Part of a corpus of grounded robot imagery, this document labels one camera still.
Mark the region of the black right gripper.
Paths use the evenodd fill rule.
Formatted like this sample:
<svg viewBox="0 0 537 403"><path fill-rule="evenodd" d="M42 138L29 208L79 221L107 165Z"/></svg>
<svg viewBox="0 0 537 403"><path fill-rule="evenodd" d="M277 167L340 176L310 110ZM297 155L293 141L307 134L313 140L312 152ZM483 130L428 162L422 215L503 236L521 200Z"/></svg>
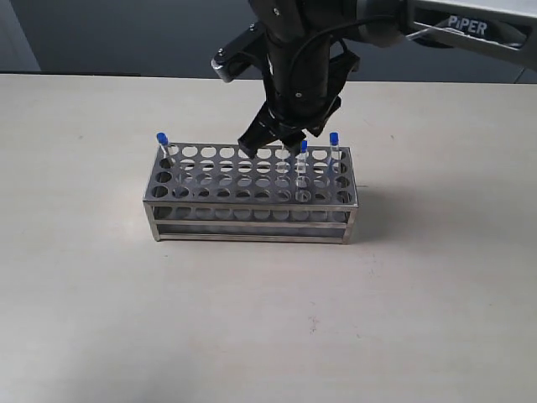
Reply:
<svg viewBox="0 0 537 403"><path fill-rule="evenodd" d="M324 37L306 44L268 37L266 44L272 85L266 103L237 141L249 159L276 140L287 148L300 147L304 130L320 136L341 106L347 78L360 64L341 39Z"/></svg>

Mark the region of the black silver Piper robot arm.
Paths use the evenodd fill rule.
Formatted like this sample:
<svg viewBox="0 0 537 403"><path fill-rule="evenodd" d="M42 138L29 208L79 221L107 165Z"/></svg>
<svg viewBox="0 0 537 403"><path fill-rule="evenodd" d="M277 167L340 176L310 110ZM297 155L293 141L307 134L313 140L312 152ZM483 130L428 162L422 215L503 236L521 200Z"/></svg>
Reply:
<svg viewBox="0 0 537 403"><path fill-rule="evenodd" d="M341 106L340 93L359 63L335 43L389 47L405 39L471 51L536 67L534 1L251 1L263 25L266 101L238 140L254 158L281 141L297 152L307 133L319 136Z"/></svg>

